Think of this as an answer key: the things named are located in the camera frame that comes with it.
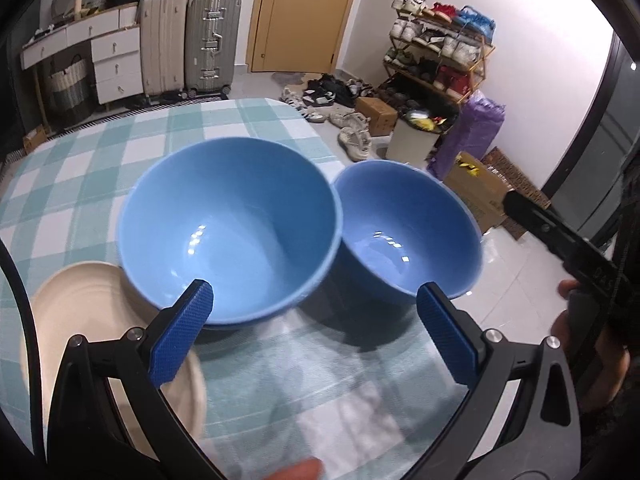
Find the left hand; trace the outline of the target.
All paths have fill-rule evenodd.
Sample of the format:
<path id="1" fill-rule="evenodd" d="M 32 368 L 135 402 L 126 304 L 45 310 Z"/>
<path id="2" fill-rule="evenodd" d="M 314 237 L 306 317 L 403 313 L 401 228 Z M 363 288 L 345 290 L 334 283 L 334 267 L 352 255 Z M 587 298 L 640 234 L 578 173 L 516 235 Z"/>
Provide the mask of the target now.
<path id="1" fill-rule="evenodd" d="M 266 480 L 319 480 L 322 472 L 322 461 L 315 457 L 309 457 L 295 465 L 270 474 Z"/>

